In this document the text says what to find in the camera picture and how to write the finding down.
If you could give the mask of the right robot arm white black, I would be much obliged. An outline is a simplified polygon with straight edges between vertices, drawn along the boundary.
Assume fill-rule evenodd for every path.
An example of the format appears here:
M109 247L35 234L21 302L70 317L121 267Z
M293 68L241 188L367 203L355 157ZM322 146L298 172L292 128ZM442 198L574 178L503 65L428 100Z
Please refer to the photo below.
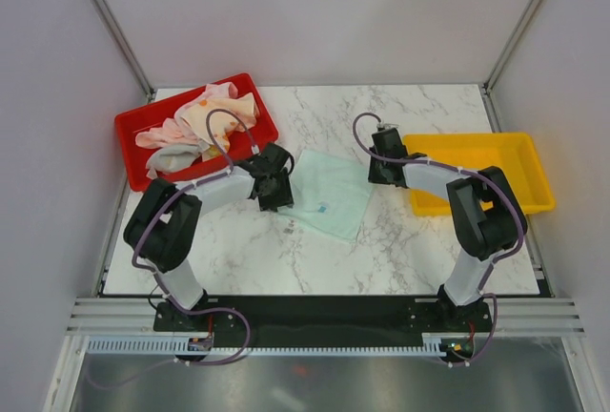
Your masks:
M496 264L517 253L527 222L501 168L474 171L409 154L395 127L378 126L369 181L418 190L449 203L460 251L450 277L440 286L436 318L458 330L471 316L468 305L479 300Z

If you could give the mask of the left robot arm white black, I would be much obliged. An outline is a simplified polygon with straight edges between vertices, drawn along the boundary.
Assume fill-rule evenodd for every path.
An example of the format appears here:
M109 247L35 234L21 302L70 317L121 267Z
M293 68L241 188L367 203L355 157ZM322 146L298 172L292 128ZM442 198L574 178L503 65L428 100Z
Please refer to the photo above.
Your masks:
M175 318L186 329L200 329L209 316L204 303L207 292L188 261L199 219L247 199L255 200L262 212L291 208L294 167L292 154L269 143L245 160L182 186L161 177L149 184L123 239L132 247L132 266L152 273L164 297L176 308Z

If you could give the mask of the mint green towel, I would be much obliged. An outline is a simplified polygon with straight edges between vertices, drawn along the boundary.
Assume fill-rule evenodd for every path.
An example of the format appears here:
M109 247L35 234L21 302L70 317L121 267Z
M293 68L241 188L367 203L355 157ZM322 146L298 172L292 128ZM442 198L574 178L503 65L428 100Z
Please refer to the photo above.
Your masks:
M373 190L362 164L305 150L296 161L290 183L294 204L280 208L280 215L322 234L356 241Z

